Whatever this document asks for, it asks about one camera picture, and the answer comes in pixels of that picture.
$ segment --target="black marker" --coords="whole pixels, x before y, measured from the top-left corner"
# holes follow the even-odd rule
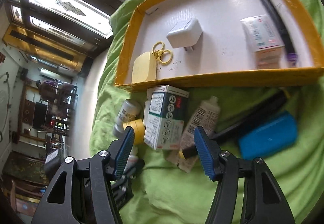
[[[289,64],[289,67],[296,67],[296,62],[298,59],[298,56],[296,54],[296,51],[294,49],[294,46],[291,42],[289,33],[287,31],[287,28],[285,24],[283,23],[280,15],[278,14],[276,8],[272,4],[270,0],[260,0],[262,5],[265,7],[267,10],[269,16],[273,20],[273,23],[275,24],[281,39],[285,45],[285,50],[286,50],[286,56],[287,56],[287,61]]]

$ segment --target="red label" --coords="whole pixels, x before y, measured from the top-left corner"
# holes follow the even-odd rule
[[[181,107],[181,100],[182,100],[181,97],[177,97],[177,100],[176,100],[176,108],[180,108]]]

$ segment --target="blue pencil case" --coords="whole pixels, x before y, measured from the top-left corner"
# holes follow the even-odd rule
[[[243,159],[267,157],[292,145],[297,139],[297,124],[287,111],[241,137],[239,146]]]

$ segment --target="yellow keychain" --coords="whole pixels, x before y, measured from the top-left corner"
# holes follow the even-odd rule
[[[156,47],[158,45],[160,45],[160,44],[162,45],[162,48],[160,50],[155,50]],[[159,42],[155,43],[155,45],[152,48],[152,54],[154,55],[154,57],[156,58],[156,60],[159,63],[161,63],[162,65],[166,65],[166,64],[170,63],[170,61],[172,60],[172,57],[173,57],[173,52],[171,50],[168,50],[168,49],[165,50],[164,48],[165,48],[165,44],[162,41],[159,41]],[[170,54],[170,58],[167,61],[162,61],[161,60],[161,57],[165,53],[169,53]]]

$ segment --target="green blanket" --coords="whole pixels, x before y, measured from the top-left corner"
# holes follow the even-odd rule
[[[111,141],[114,119],[126,91],[113,86],[119,53],[133,10],[144,0],[126,0],[112,15],[110,22],[115,39],[99,84],[98,103],[90,139],[90,153],[106,149]],[[311,14],[323,37],[324,8],[320,0],[301,0]],[[218,129],[239,118],[238,114],[275,93],[277,88],[190,88],[188,120],[201,100],[211,95],[219,98],[221,115]],[[324,190],[324,79],[317,84],[289,88],[291,99],[285,106],[298,121],[298,140],[294,146],[266,159],[278,180],[296,219],[301,223],[314,207]],[[146,93],[133,93],[131,98],[144,104]],[[239,155],[235,143],[222,146]],[[134,198],[120,211],[126,224],[132,223],[204,223],[209,212],[217,183],[205,176],[199,162],[187,174],[167,162],[167,151],[154,151],[139,146],[139,157],[145,169],[133,181]],[[243,181],[239,182],[234,222],[238,223],[243,199]]]

